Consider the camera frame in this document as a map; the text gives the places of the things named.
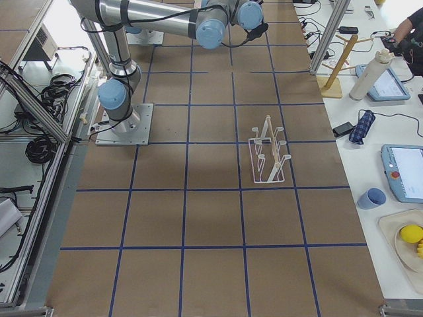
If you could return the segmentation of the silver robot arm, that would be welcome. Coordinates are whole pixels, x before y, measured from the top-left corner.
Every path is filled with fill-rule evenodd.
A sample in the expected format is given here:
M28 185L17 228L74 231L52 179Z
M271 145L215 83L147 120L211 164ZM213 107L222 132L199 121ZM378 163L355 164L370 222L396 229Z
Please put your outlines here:
M188 9L157 1L72 1L82 29L92 36L104 34L107 57L102 59L111 78L98 89L107 122L95 125L98 141L111 145L146 144L151 124L150 104L134 104L132 96L141 79L141 68L132 59L130 46L163 43L165 33L185 36L211 50L223 44L228 26L246 33L245 43L268 29L258 1L197 1ZM95 22L100 30L90 28Z

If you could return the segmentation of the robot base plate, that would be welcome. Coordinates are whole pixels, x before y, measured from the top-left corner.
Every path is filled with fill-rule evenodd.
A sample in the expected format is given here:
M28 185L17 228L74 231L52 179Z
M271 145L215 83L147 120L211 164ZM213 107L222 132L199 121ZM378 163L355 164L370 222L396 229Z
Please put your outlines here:
M134 104L132 109L132 115L116 127L111 129L116 124L114 121L100 126L95 143L98 146L148 145L153 104Z

